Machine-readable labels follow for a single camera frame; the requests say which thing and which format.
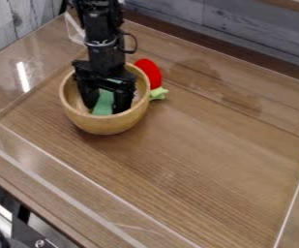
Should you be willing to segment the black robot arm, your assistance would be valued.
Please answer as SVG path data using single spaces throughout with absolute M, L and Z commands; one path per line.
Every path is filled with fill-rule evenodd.
M 75 0 L 73 5 L 88 51 L 87 60 L 72 62 L 81 101 L 92 115 L 117 114 L 132 106 L 136 83 L 125 68 L 125 54 L 136 50 L 124 47 L 121 6 L 117 0 Z

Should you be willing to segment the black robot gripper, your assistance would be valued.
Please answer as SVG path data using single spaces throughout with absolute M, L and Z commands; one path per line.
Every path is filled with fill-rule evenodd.
M 77 90 L 87 109 L 97 103 L 100 91 L 113 92 L 112 113 L 132 105 L 136 76 L 125 69 L 128 50 L 120 45 L 88 46 L 88 59 L 76 59 L 73 67 Z

